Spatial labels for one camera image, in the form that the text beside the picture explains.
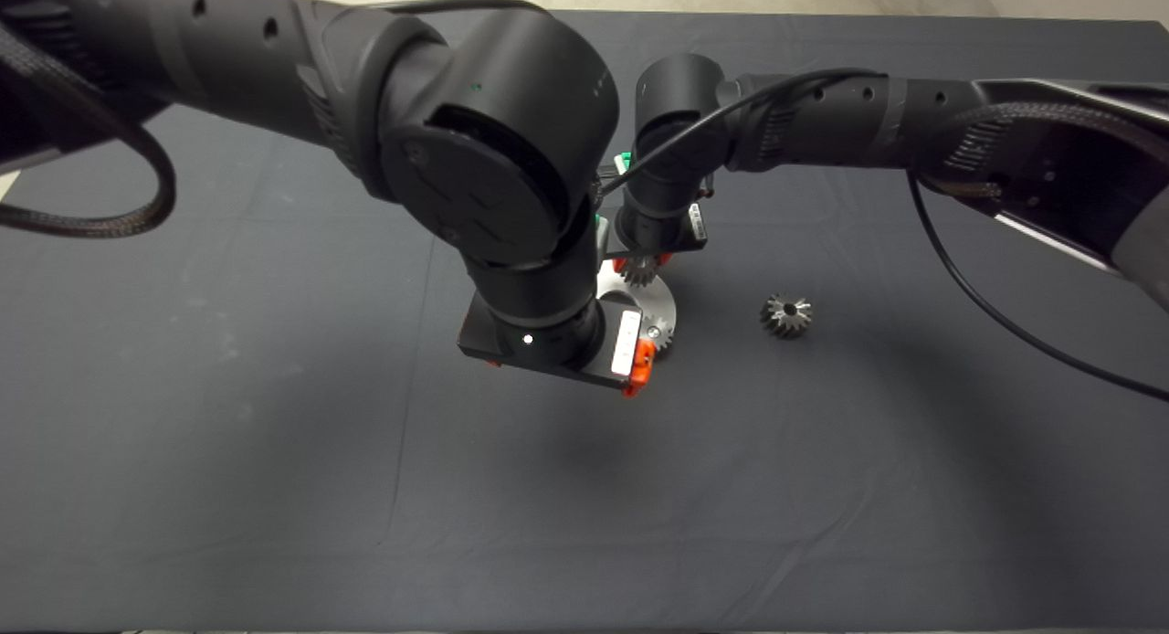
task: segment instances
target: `braided cable sleeve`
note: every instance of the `braided cable sleeve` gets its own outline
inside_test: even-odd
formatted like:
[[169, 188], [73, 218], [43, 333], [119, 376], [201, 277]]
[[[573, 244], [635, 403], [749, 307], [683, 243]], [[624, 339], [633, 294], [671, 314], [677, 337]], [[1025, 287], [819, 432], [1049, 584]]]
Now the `braided cable sleeve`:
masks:
[[0, 202], [0, 226], [65, 237], [118, 239], [158, 227], [174, 211], [175, 175], [166, 151], [138, 123], [106, 105], [101, 92], [53, 56], [21, 40], [0, 23], [0, 69], [25, 80], [77, 119], [127, 144], [153, 168], [158, 188], [151, 201], [117, 216], [63, 216]]

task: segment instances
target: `metal gear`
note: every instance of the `metal gear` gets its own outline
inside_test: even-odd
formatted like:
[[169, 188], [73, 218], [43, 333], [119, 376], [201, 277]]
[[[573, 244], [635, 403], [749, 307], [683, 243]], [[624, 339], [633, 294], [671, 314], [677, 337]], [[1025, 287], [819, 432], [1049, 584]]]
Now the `metal gear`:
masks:
[[803, 335], [811, 326], [811, 303], [803, 298], [790, 299], [773, 294], [763, 303], [760, 321], [763, 328], [776, 337], [791, 339]]
[[628, 284], [645, 287], [653, 282], [660, 262], [656, 256], [630, 256], [621, 267], [621, 276]]
[[643, 316], [642, 330], [638, 337], [644, 337], [652, 342], [657, 352], [662, 353], [673, 342], [673, 324], [657, 315]]
[[678, 308], [664, 280], [634, 287], [621, 278], [611, 261], [606, 261], [596, 274], [596, 297], [614, 298], [641, 308], [638, 337], [652, 340], [659, 352], [670, 347], [678, 326]]

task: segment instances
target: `black robotic arm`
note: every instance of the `black robotic arm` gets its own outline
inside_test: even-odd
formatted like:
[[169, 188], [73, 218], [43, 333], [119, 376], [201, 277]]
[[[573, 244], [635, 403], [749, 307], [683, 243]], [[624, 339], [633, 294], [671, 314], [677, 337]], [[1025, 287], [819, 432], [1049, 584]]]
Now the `black robotic arm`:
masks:
[[[617, 97], [584, 39], [510, 8], [450, 48], [411, 6], [393, 8], [0, 0], [0, 171], [110, 138], [151, 152], [137, 123], [168, 102], [321, 144], [463, 255], [477, 290], [464, 353], [630, 394], [653, 344], [638, 338], [638, 305], [597, 298], [601, 262], [648, 264], [652, 281], [659, 256], [701, 248], [691, 208], [722, 166], [914, 168], [1169, 303], [1158, 88], [856, 69], [727, 81], [710, 60], [670, 56], [638, 81], [632, 167], [602, 186]], [[597, 215], [621, 186], [618, 212]], [[12, 209], [0, 205], [0, 223], [62, 235], [136, 234], [168, 212], [92, 234], [70, 219], [21, 225]]]

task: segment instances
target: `black cable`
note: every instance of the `black cable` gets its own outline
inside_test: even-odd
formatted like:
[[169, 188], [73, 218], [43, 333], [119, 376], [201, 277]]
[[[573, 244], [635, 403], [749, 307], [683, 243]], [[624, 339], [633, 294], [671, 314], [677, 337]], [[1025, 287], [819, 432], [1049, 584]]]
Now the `black cable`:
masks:
[[395, 2], [375, 2], [369, 8], [388, 11], [388, 13], [445, 13], [447, 11], [476, 11], [476, 9], [503, 9], [503, 8], [526, 8], [547, 13], [534, 2], [524, 0], [413, 0]]
[[678, 131], [677, 135], [666, 139], [665, 143], [659, 144], [659, 146], [655, 147], [651, 152], [649, 152], [649, 154], [638, 158], [636, 163], [630, 166], [628, 171], [625, 171], [625, 174], [604, 185], [601, 188], [601, 195], [608, 195], [609, 193], [615, 192], [615, 189], [621, 188], [631, 179], [631, 177], [636, 175], [641, 171], [644, 171], [646, 166], [664, 157], [673, 146], [676, 146], [676, 144], [692, 137], [698, 133], [698, 131], [703, 131], [706, 126], [710, 126], [711, 123], [726, 118], [727, 115], [742, 109], [742, 106], [754, 104], [761, 99], [776, 96], [776, 94], [790, 91], [812, 82], [838, 82], [841, 80], [848, 80], [848, 77], [872, 77], [879, 75], [880, 73], [874, 73], [872, 69], [860, 68], [817, 69], [815, 73], [803, 73], [803, 75], [787, 77], [787, 80], [782, 80], [770, 85], [765, 85], [765, 88], [749, 94], [747, 97], [731, 102], [731, 104], [727, 104], [726, 106], [719, 106], [719, 109], [713, 110], [711, 113], [706, 113], [701, 119], [693, 122], [693, 124], [685, 130]]
[[929, 237], [931, 246], [934, 247], [934, 251], [938, 253], [938, 259], [942, 261], [943, 267], [946, 267], [946, 270], [949, 273], [952, 278], [954, 278], [954, 282], [956, 282], [957, 285], [962, 288], [962, 291], [964, 291], [967, 296], [970, 297], [970, 301], [974, 301], [975, 305], [981, 308], [983, 312], [989, 315], [991, 319], [994, 319], [995, 322], [998, 323], [998, 325], [1010, 331], [1015, 337], [1023, 339], [1023, 342], [1026, 342], [1031, 346], [1035, 346], [1036, 349], [1047, 354], [1049, 357], [1054, 358], [1056, 360], [1060, 360], [1060, 363], [1064, 363], [1070, 367], [1078, 368], [1079, 371], [1085, 372], [1088, 375], [1093, 375], [1100, 380], [1111, 383], [1118, 387], [1123, 387], [1125, 390], [1130, 390], [1133, 392], [1143, 394], [1146, 397], [1151, 397], [1153, 399], [1169, 402], [1169, 391], [1164, 391], [1158, 387], [1153, 387], [1151, 385], [1146, 385], [1143, 383], [1135, 381], [1127, 377], [1114, 374], [1109, 371], [1097, 367], [1095, 365], [1085, 363], [1085, 360], [1080, 360], [1079, 358], [1068, 356], [1067, 353], [1064, 353], [1064, 351], [1060, 351], [1057, 347], [1051, 346], [1046, 342], [1039, 339], [1035, 335], [1031, 335], [1030, 331], [1024, 330], [1023, 326], [1019, 326], [1015, 322], [1010, 321], [1010, 318], [1008, 318], [1007, 315], [1003, 315], [997, 309], [995, 309], [994, 305], [987, 302], [987, 299], [983, 298], [983, 296], [978, 294], [976, 289], [974, 289], [973, 284], [970, 284], [966, 280], [966, 276], [962, 275], [962, 271], [957, 269], [957, 267], [954, 264], [954, 261], [950, 260], [949, 253], [946, 250], [946, 247], [942, 246], [941, 239], [938, 237], [938, 230], [934, 229], [934, 223], [933, 221], [931, 221], [929, 213], [926, 212], [926, 204], [922, 201], [921, 198], [921, 189], [918, 185], [918, 175], [915, 175], [913, 171], [907, 171], [906, 175], [908, 177], [909, 180], [909, 194], [913, 197], [913, 206], [918, 209], [918, 218], [921, 219], [921, 226], [926, 230], [927, 237]]
[[174, 167], [161, 144], [141, 125], [102, 101], [99, 91], [65, 64], [25, 43], [0, 25], [0, 69], [34, 85], [92, 129], [120, 139], [154, 168], [158, 189], [146, 205], [118, 216], [78, 218], [48, 214], [0, 202], [0, 226], [68, 237], [115, 239], [154, 229], [174, 211]]

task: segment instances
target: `white label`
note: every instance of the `white label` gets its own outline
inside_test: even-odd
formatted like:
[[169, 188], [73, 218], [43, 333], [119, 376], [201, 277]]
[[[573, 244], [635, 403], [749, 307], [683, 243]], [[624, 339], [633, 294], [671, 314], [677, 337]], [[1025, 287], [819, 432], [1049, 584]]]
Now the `white label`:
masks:
[[617, 329], [617, 346], [613, 350], [615, 374], [629, 375], [634, 371], [634, 353], [637, 351], [637, 332], [642, 330], [642, 315], [637, 310], [625, 310], [621, 313], [621, 326]]
[[694, 239], [706, 241], [706, 226], [703, 225], [703, 211], [698, 204], [690, 205], [690, 227], [694, 230]]

